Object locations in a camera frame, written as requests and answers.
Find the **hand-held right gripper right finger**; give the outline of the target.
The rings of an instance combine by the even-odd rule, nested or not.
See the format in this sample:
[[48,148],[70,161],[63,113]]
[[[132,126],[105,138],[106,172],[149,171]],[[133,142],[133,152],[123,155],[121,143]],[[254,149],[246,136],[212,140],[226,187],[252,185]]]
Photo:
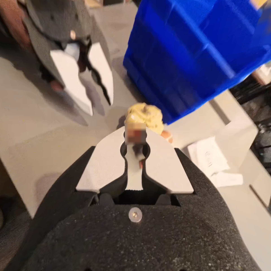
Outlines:
[[171,194],[192,194],[194,189],[174,147],[153,131],[146,134],[144,170],[147,177]]

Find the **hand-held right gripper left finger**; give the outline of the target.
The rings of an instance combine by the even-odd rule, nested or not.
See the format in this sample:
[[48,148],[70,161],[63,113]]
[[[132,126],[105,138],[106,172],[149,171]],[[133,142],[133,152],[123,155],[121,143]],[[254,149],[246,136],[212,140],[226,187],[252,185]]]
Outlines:
[[127,160],[121,127],[103,138],[93,153],[76,186],[77,191],[120,195],[127,187]]

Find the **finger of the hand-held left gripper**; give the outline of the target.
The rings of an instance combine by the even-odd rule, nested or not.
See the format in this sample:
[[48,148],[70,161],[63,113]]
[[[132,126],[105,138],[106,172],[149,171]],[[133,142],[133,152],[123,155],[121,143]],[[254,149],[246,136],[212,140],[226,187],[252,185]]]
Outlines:
[[100,42],[80,43],[80,72],[93,72],[95,82],[99,85],[109,105],[113,104],[114,86],[111,65]]
[[86,88],[80,81],[76,59],[62,50],[51,50],[50,56],[63,81],[65,92],[82,111],[93,116],[92,102],[86,94]]

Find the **tan brown brick toy figure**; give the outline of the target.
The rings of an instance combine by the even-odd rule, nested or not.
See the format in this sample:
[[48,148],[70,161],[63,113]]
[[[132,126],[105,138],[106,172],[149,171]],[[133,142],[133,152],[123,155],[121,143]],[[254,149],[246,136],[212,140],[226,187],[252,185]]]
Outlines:
[[173,137],[169,131],[164,130],[162,119],[162,112],[156,106],[136,103],[128,108],[124,123],[144,123],[147,128],[161,135],[172,144]]

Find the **grey desk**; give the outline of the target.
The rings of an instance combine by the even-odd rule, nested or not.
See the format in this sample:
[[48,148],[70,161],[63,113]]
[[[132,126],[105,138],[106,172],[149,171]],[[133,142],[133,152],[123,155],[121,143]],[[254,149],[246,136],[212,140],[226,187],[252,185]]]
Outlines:
[[[90,146],[117,129],[128,107],[141,97],[123,67],[127,42],[137,13],[135,4],[90,9],[107,40],[114,79],[114,101],[109,106],[102,90],[88,81],[94,103],[91,117],[68,105],[38,75],[35,59],[1,42],[1,160],[33,217],[53,182]],[[185,147],[217,134],[229,124],[247,128],[242,139],[254,139],[257,129],[230,91],[225,91],[195,112],[170,124],[173,144]],[[270,213],[250,185],[265,184],[263,201],[270,201],[270,175],[248,150],[238,165],[244,183],[219,188],[242,239],[261,270],[270,270]]]

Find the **person's left hand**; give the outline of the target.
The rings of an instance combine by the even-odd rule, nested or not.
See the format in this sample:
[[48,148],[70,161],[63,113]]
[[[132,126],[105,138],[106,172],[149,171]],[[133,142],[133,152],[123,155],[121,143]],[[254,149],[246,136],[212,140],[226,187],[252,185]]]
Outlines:
[[32,49],[29,33],[24,24],[25,7],[16,0],[0,1],[1,19],[10,35],[23,49]]

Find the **torn white paper bag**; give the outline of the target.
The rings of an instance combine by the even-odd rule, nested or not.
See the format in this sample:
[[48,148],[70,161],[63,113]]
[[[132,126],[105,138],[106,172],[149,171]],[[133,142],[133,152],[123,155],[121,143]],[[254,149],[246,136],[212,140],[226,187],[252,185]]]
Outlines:
[[187,146],[190,160],[216,187],[243,185],[240,173],[230,173],[230,166],[215,137],[208,137]]

